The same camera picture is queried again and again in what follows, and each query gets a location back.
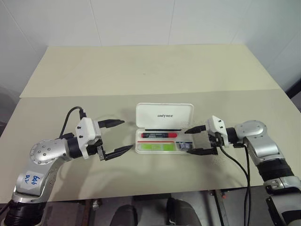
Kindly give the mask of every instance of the white wall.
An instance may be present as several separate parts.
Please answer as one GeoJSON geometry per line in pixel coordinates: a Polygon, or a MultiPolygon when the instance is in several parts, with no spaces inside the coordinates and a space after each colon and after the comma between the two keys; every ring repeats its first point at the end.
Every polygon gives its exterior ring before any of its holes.
{"type": "Polygon", "coordinates": [[[0,85],[21,93],[50,46],[245,43],[287,90],[300,0],[0,0],[0,85]]]}

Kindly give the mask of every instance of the marker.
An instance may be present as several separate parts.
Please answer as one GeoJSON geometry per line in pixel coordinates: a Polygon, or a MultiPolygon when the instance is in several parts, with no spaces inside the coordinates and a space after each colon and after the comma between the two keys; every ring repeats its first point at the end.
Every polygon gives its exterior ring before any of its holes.
{"type": "Polygon", "coordinates": [[[176,138],[177,133],[142,133],[142,138],[176,138]]]}

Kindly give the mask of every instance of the white label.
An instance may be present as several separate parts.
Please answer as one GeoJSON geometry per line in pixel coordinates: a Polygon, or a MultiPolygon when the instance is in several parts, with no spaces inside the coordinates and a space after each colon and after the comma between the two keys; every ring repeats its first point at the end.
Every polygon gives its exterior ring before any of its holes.
{"type": "Polygon", "coordinates": [[[37,172],[32,172],[32,171],[27,171],[26,174],[24,175],[24,178],[21,183],[21,188],[30,190],[33,189],[37,186],[39,186],[40,181],[43,180],[44,174],[42,173],[37,173],[37,172]]]}

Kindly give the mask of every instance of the tabletop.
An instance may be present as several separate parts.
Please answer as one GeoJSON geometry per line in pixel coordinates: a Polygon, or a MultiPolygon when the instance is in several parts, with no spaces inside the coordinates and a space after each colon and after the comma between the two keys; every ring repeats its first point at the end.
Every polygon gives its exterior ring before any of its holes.
{"type": "MultiPolygon", "coordinates": [[[[0,138],[0,202],[7,202],[18,174],[29,158],[31,147],[42,139],[59,136],[66,113],[82,106],[95,120],[122,119],[126,123],[102,129],[104,148],[135,142],[135,107],[139,102],[191,103],[195,107],[191,126],[211,115],[223,119],[227,127],[247,120],[260,120],[282,150],[288,164],[301,176],[301,115],[281,89],[232,90],[154,95],[106,95],[85,97],[22,98],[0,138]]],[[[75,133],[79,121],[73,113],[66,132],[75,133]]],[[[196,139],[204,138],[202,134],[196,139]]],[[[246,166],[243,149],[226,151],[246,166]]],[[[251,163],[251,185],[263,181],[251,163]]],[[[219,151],[218,155],[138,154],[133,149],[123,156],[99,161],[78,158],[59,170],[50,201],[76,200],[139,194],[157,194],[246,186],[243,172],[219,151]]]]}
{"type": "Polygon", "coordinates": [[[280,89],[245,45],[48,47],[21,97],[280,89]]]}

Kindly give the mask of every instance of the green eraser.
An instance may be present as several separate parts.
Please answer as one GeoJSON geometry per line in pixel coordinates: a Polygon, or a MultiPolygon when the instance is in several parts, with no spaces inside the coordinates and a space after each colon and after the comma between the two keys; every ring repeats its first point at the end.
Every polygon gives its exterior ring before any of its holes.
{"type": "Polygon", "coordinates": [[[140,144],[141,151],[174,151],[174,144],[140,144]]]}

